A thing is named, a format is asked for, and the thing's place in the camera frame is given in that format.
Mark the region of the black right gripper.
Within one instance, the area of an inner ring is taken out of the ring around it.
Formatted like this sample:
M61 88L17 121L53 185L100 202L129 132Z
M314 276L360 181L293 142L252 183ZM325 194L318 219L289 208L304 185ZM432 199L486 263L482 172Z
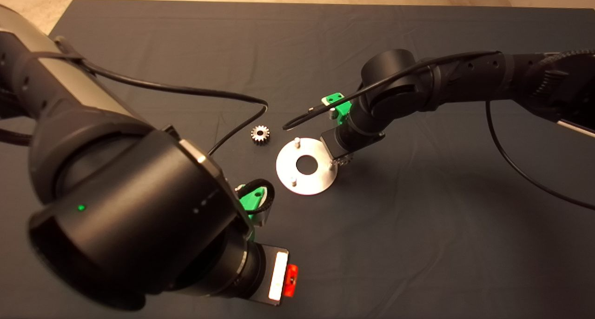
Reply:
M332 161L338 161L385 138L384 132L361 134L350 126L336 126L323 132L320 140Z

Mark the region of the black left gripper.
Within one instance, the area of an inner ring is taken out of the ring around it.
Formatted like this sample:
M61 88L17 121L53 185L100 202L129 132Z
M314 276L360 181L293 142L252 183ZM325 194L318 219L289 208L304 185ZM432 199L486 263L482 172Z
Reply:
M295 294L299 268L289 264L289 249L260 243L256 246L260 272L252 300L268 306L281 306L284 297L293 298Z

